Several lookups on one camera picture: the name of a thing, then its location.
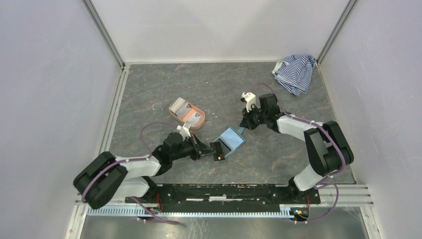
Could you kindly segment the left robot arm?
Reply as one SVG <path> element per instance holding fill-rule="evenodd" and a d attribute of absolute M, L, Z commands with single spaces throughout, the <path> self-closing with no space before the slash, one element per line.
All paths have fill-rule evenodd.
<path fill-rule="evenodd" d="M 175 160 L 189 157 L 197 161 L 215 153 L 214 148 L 202 143 L 193 133 L 184 137 L 172 132 L 151 155 L 118 157 L 109 151 L 102 152 L 75 177 L 73 186 L 81 194 L 81 201 L 92 209 L 129 196 L 150 203 L 156 198 L 150 177 L 170 170 Z"/>

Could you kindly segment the teal card holder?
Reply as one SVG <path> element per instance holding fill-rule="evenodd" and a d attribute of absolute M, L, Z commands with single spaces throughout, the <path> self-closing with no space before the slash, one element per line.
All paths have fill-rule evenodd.
<path fill-rule="evenodd" d="M 230 157 L 236 150 L 238 150 L 245 142 L 246 139 L 242 136 L 245 128 L 241 127 L 236 130 L 233 127 L 226 129 L 217 139 L 221 140 L 225 145 L 225 159 Z"/>

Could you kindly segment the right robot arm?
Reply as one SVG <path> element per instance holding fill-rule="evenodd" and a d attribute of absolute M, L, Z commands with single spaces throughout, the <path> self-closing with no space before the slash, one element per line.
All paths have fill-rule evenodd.
<path fill-rule="evenodd" d="M 244 92 L 241 101 L 245 108 L 240 127 L 253 130 L 264 124 L 272 131 L 290 135 L 306 145 L 309 164 L 289 181 L 287 195 L 291 202 L 302 202 L 308 190 L 317 188 L 353 163 L 353 152 L 337 122 L 315 122 L 283 112 L 275 94 L 256 97 L 251 92 Z"/>

